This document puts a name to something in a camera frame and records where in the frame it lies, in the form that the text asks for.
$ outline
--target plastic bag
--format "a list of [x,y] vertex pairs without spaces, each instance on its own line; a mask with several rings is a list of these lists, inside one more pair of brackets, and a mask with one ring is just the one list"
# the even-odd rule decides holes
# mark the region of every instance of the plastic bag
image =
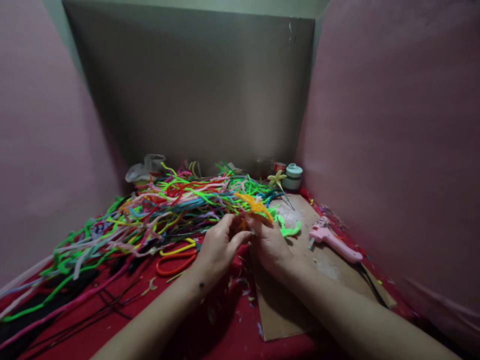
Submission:
[[128,169],[125,180],[127,183],[134,183],[135,185],[144,185],[150,182],[150,175],[153,180],[157,180],[162,176],[164,163],[167,158],[159,154],[147,154],[143,159],[143,164],[138,163]]

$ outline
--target pink glue gun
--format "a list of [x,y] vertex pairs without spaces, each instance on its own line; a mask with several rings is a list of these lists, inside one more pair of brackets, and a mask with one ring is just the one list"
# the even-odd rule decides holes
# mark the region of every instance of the pink glue gun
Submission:
[[356,264],[362,261],[362,254],[352,250],[340,239],[336,238],[328,228],[328,224],[329,219],[326,216],[322,216],[320,219],[318,219],[310,231],[310,246],[308,249],[312,249],[314,242],[321,243],[322,241],[325,241],[333,250],[335,250],[349,263]]

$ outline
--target pink cardboard wall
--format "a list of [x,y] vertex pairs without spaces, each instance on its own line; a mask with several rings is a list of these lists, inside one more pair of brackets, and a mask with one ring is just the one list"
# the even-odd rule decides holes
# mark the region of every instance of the pink cardboard wall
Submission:
[[126,168],[40,0],[0,2],[0,286],[122,195]]
[[477,351],[479,13],[475,1],[334,0],[297,149],[311,194],[417,311]]

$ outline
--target forearm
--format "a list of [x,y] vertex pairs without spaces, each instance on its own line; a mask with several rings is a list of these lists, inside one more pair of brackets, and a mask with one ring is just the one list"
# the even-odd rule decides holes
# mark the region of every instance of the forearm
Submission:
[[356,359],[457,359],[417,327],[301,261],[277,278]]
[[182,320],[211,287],[194,267],[187,270],[118,332],[92,358],[143,360],[157,358]]

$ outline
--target left hand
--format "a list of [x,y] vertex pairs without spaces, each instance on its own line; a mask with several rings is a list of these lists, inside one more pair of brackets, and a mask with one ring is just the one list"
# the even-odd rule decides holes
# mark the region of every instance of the left hand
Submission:
[[239,231],[242,219],[226,214],[206,232],[201,251],[191,269],[204,277],[204,286],[209,291],[227,272],[240,245],[249,241],[250,231]]

